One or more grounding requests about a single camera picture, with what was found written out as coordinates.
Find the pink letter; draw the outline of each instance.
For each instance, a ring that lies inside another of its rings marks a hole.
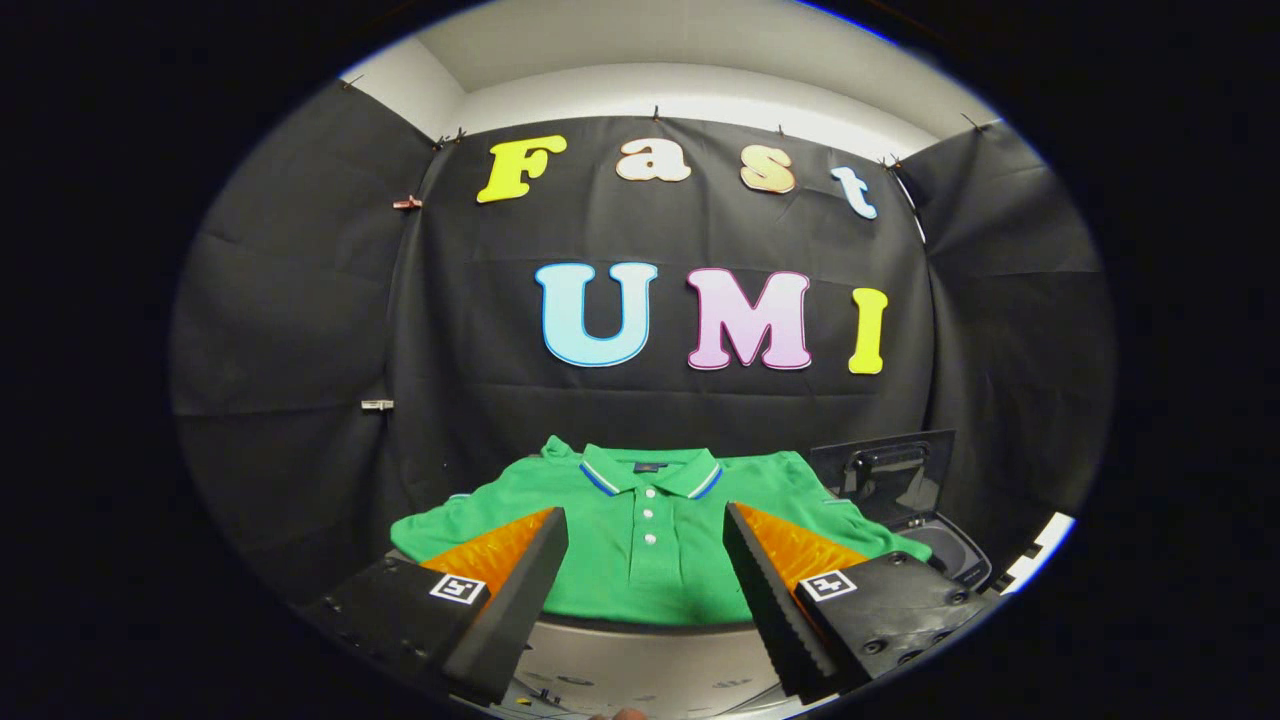
[[[773,273],[755,305],[749,305],[733,273],[723,268],[703,268],[689,273],[689,284],[698,288],[698,350],[689,354],[695,370],[727,368],[730,356],[721,342],[728,334],[742,365],[750,365],[769,333],[769,348],[762,360],[774,370],[808,368],[813,356],[804,347],[804,292],[809,278],[800,273]],[[742,354],[744,347],[751,351]]]

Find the black fabric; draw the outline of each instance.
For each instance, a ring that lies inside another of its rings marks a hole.
[[[388,297],[431,141],[334,83],[227,183],[173,311],[188,466],[232,544],[291,602],[367,565],[411,509],[388,445]]]
[[[499,142],[562,135],[527,195],[479,204]],[[691,177],[631,182],[614,170],[620,147],[660,137],[684,149]],[[748,188],[742,147],[785,150],[799,187],[786,195]],[[864,179],[878,217],[859,217],[831,169]],[[493,480],[536,452],[552,433],[581,448],[708,447],[721,456],[918,430],[933,363],[933,315],[924,249],[896,181],[877,163],[723,123],[581,118],[532,123],[447,143],[431,164],[425,208],[399,265],[393,299],[389,387],[402,477],[424,510]],[[621,318],[614,263],[658,268],[649,287],[644,350],[612,368],[556,359],[541,333],[534,273],[552,263],[590,264],[589,333],[608,337]],[[690,270],[733,272],[755,301],[777,270],[810,278],[805,341],[813,364],[799,372],[687,365],[698,343],[698,293]],[[851,292],[888,296],[878,375],[854,375],[858,309]]]
[[[901,165],[936,313],[925,427],[957,429],[940,510],[1005,568],[1088,495],[1115,392],[1114,307],[1070,195],[1007,124]]]

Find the yellow letter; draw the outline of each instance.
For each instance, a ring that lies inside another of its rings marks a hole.
[[[879,356],[879,328],[888,297],[878,290],[860,287],[854,291],[854,304],[858,305],[858,350],[849,359],[849,372],[874,375],[884,369],[884,360]]]
[[[493,155],[489,184],[476,195],[476,201],[493,202],[524,197],[529,193],[529,183],[521,182],[520,174],[529,173],[530,179],[541,177],[547,169],[547,151],[563,152],[566,147],[568,142],[559,135],[494,145],[489,149],[489,154]]]
[[[645,181],[662,178],[680,182],[694,173],[685,165],[685,151],[680,145],[657,137],[632,140],[622,146],[626,158],[618,160],[618,176],[625,179]]]
[[[742,149],[742,164],[746,165],[740,170],[742,182],[751,190],[782,193],[796,186],[796,177],[787,169],[791,158],[777,147],[748,145]]]

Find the white wall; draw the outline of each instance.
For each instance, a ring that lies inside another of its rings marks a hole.
[[[782,131],[878,160],[938,141],[925,131],[835,92],[732,68],[635,63],[575,68],[463,96],[451,126],[467,132],[559,118],[653,115]]]
[[[410,36],[342,73],[431,140],[452,135],[453,114],[466,92],[425,45]]]
[[[634,63],[575,68],[465,94],[417,38],[343,73],[433,138],[561,118],[652,115],[776,131],[872,160],[906,158],[940,138],[882,110],[782,78],[709,65]]]

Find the clip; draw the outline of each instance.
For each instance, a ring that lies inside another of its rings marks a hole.
[[[970,118],[969,115],[965,115],[964,113],[960,113],[960,117],[964,118],[964,119],[966,119],[966,120],[969,120],[969,124],[973,126],[973,129],[975,129],[978,132],[983,132],[986,129],[986,128],[978,127],[978,123],[973,122],[973,118]]]

